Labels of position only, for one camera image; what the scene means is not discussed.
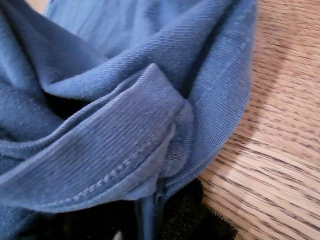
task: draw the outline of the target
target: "blue shirt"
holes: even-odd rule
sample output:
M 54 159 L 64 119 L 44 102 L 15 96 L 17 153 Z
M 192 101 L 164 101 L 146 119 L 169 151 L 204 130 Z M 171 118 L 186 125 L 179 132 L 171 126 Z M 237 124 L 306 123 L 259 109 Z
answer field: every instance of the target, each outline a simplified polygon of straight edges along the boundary
M 52 0 L 45 16 L 0 0 L 1 239 L 131 200 L 153 240 L 244 112 L 256 1 Z

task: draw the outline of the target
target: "crumpled fabric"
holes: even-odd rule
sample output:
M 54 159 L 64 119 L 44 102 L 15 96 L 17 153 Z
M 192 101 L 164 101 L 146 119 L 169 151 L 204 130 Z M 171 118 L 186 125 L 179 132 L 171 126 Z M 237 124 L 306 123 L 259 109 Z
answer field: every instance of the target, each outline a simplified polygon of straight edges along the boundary
M 156 239 L 244 112 L 255 25 L 255 0 L 0 0 L 1 239 L 118 200 Z

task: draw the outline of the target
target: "blue cloth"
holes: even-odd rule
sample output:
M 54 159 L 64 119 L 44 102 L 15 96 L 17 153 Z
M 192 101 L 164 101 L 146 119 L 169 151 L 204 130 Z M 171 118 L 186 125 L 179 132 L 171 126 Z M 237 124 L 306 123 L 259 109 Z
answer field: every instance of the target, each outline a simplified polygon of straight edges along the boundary
M 0 0 L 1 239 L 132 200 L 153 240 L 244 112 L 256 1 L 51 0 L 45 16 Z

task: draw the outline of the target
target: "light wood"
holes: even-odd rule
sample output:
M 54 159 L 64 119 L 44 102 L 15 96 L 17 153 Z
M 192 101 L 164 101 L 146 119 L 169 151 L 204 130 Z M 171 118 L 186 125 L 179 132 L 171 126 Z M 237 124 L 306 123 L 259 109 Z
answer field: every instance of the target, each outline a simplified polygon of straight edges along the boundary
M 320 0 L 259 1 L 252 96 L 201 179 L 238 240 L 320 240 Z

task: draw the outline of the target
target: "wood grain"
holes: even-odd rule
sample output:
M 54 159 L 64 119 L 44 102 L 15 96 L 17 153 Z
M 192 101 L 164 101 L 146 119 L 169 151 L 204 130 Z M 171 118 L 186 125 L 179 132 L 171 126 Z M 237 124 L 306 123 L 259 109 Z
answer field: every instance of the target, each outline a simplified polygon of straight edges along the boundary
M 252 95 L 201 175 L 237 239 L 320 240 L 320 0 L 260 0 Z

